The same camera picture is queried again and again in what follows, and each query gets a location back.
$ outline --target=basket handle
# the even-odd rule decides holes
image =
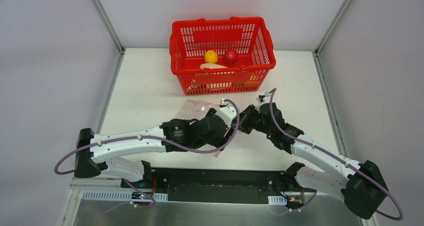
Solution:
[[[169,37],[169,55],[172,57],[171,52],[174,51],[174,34],[171,34],[171,36]]]
[[[273,43],[273,40],[271,40],[271,34],[269,33],[270,31],[266,27],[264,27],[263,29],[266,32],[266,35],[265,36],[266,36],[267,42],[269,42],[271,44],[271,49],[270,50],[274,50],[274,43]]]

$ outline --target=gray wall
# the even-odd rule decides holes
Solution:
[[[424,0],[354,0],[320,57],[349,156],[377,163],[405,211],[383,226],[423,223],[423,45]]]
[[[118,51],[90,0],[0,0],[0,19],[0,224],[56,225],[72,176],[53,167],[96,127]]]
[[[259,15],[275,49],[315,49],[344,0],[101,0],[125,47],[168,48],[172,22]]]

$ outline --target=clear plastic bag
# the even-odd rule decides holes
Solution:
[[[181,107],[179,112],[174,116],[176,119],[202,119],[206,116],[209,109],[214,108],[218,110],[220,108],[217,104],[211,104],[202,100],[187,100]]]

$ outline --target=white tabletop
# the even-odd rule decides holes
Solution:
[[[337,152],[330,119],[311,52],[274,51],[276,66],[257,92],[186,96],[171,73],[168,49],[128,48],[113,89],[101,134],[139,131],[169,121],[188,100],[219,104],[234,101],[240,111],[255,104],[259,94],[274,87],[274,102],[286,122]],[[200,150],[214,149],[204,146]],[[218,157],[191,152],[144,153],[125,157],[152,167],[286,170],[293,162],[311,163],[274,147],[265,134],[237,132]]]

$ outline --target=red plastic basket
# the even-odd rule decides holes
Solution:
[[[261,17],[175,21],[169,42],[171,71],[186,95],[255,91],[276,65],[271,36]],[[227,49],[238,53],[232,65],[223,59]],[[217,64],[227,68],[200,69],[208,50],[214,50]]]

